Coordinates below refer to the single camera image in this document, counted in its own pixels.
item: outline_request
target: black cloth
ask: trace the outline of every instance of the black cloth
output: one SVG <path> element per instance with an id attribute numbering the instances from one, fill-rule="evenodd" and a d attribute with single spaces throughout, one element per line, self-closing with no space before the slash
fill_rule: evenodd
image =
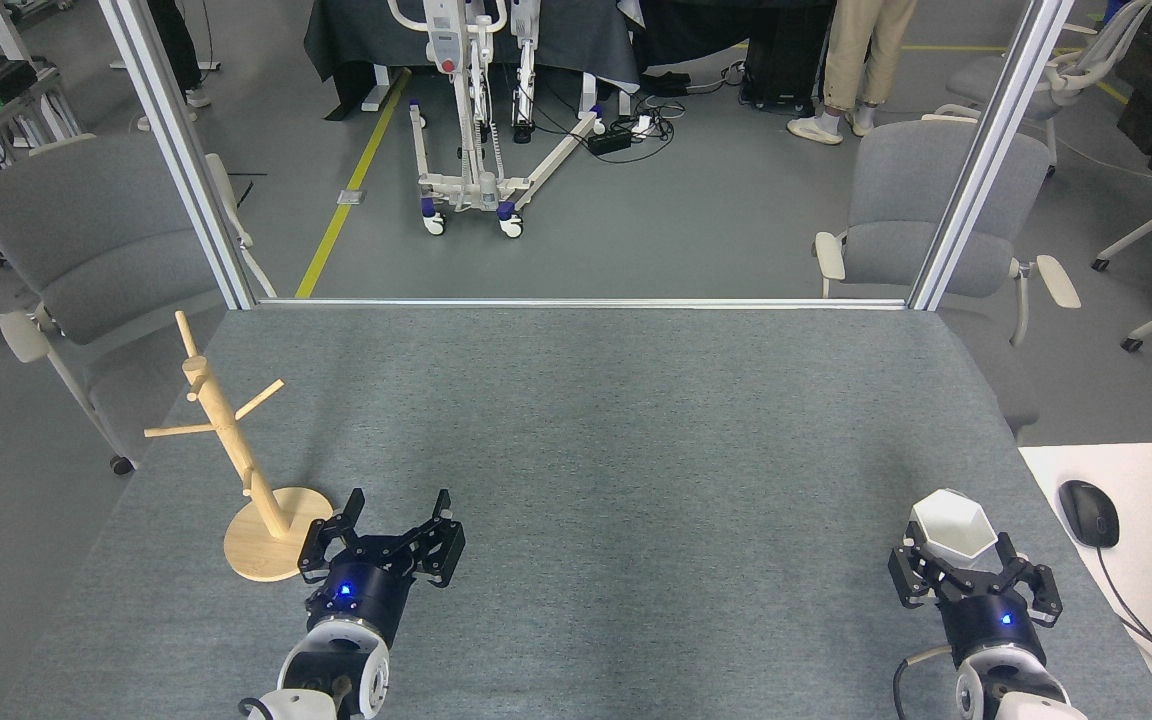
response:
<path id="1" fill-rule="evenodd" d="M 420 0 L 399 0 L 408 18 L 425 18 Z M 384 1 L 314 0 L 305 31 L 305 53 L 320 79 L 347 63 L 417 67 L 429 36 L 400 26 Z M 495 60 L 517 61 L 518 45 L 509 28 L 495 35 Z M 612 0 L 562 0 L 541 3 L 536 63 L 591 73 L 636 90 L 626 15 Z"/>
<path id="2" fill-rule="evenodd" d="M 639 0 L 643 31 L 634 38 L 639 69 L 682 63 L 728 50 L 767 15 L 759 9 L 813 8 L 836 0 Z"/>
<path id="3" fill-rule="evenodd" d="M 194 50 L 194 40 L 189 37 L 189 28 L 175 6 L 175 0 L 146 0 L 154 26 L 159 28 L 162 50 L 168 54 L 172 74 L 177 78 L 182 94 L 194 90 L 202 83 L 202 71 L 198 70 L 198 55 Z"/>

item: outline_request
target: chair wheel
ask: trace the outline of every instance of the chair wheel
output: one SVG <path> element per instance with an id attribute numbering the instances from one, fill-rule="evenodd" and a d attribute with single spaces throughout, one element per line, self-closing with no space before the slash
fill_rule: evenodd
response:
<path id="1" fill-rule="evenodd" d="M 433 234 L 433 236 L 444 234 L 444 225 L 447 223 L 442 213 L 434 213 L 434 217 L 431 218 L 422 218 L 420 221 L 425 223 L 425 232 Z"/>
<path id="2" fill-rule="evenodd" d="M 509 238 L 516 238 L 522 236 L 522 217 L 517 213 L 509 217 L 508 220 L 500 220 L 500 229 Z"/>
<path id="3" fill-rule="evenodd" d="M 134 469 L 132 462 L 122 455 L 109 457 L 109 470 L 114 470 L 114 475 L 130 473 Z"/>

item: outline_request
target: round wooden base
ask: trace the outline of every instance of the round wooden base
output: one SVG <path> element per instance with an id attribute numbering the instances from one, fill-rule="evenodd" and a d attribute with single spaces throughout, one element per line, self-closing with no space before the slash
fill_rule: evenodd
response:
<path id="1" fill-rule="evenodd" d="M 328 498 L 311 488 L 275 488 L 274 500 L 291 524 L 283 537 L 270 536 L 256 505 L 248 502 L 225 530 L 225 560 L 234 573 L 259 583 L 273 583 L 296 575 L 301 547 L 310 523 L 332 516 Z"/>

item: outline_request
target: patient lift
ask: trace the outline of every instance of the patient lift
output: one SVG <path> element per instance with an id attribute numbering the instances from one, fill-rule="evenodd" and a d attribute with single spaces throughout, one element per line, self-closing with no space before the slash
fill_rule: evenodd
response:
<path id="1" fill-rule="evenodd" d="M 545 179 L 579 145 L 590 132 L 602 132 L 599 108 L 579 114 L 579 122 L 563 136 L 558 146 L 524 179 L 507 177 L 500 158 L 500 136 L 492 119 L 492 88 L 488 85 L 488 66 L 493 58 L 492 36 L 511 20 L 511 32 L 522 51 L 518 68 L 518 90 L 515 94 L 516 141 L 525 142 L 531 135 L 532 77 L 535 50 L 539 38 L 540 0 L 508 0 L 511 12 L 506 13 L 507 0 L 495 0 L 495 20 L 486 14 L 483 0 L 422 0 L 425 22 L 408 18 L 397 8 L 397 0 L 389 0 L 389 13 L 399 24 L 417 32 L 429 32 L 426 56 L 439 73 L 448 76 L 456 92 L 456 113 L 461 131 L 461 174 L 444 176 L 429 172 L 425 154 L 425 119 L 420 105 L 411 100 L 412 137 L 416 143 L 416 182 L 420 188 L 420 217 L 430 234 L 444 234 L 444 214 L 435 202 L 447 202 L 453 211 L 483 210 L 495 213 L 500 229 L 509 237 L 522 234 L 518 211 L 531 200 Z M 486 169 L 486 145 L 492 146 L 495 172 Z"/>

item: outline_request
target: white sneaker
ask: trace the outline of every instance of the white sneaker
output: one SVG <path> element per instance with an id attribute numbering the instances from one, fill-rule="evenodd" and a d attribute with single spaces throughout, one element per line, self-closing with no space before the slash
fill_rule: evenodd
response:
<path id="1" fill-rule="evenodd" d="M 211 105 L 211 97 L 207 97 L 206 92 L 202 91 L 202 86 L 197 86 L 194 90 L 184 91 L 184 101 L 191 108 L 206 108 L 207 105 Z"/>
<path id="2" fill-rule="evenodd" d="M 869 135 L 869 131 L 872 131 L 872 129 L 874 129 L 873 123 L 870 124 L 862 123 L 858 119 L 856 119 L 856 115 L 854 113 L 846 113 L 846 118 L 847 118 L 847 123 L 851 127 L 851 135 L 856 137 L 865 137 Z"/>
<path id="3" fill-rule="evenodd" d="M 197 122 L 198 120 L 198 113 L 195 113 L 195 111 L 192 109 L 189 111 L 189 114 L 187 116 L 189 118 L 189 122 L 191 123 Z M 136 118 L 136 129 L 138 129 L 138 131 L 142 132 L 150 132 L 150 118 L 145 118 L 145 115 Z"/>
<path id="4" fill-rule="evenodd" d="M 804 137 L 806 141 L 824 143 L 824 145 L 838 145 L 842 142 L 842 136 L 838 132 L 829 132 L 814 121 L 814 118 L 799 118 L 785 123 L 787 131 Z"/>

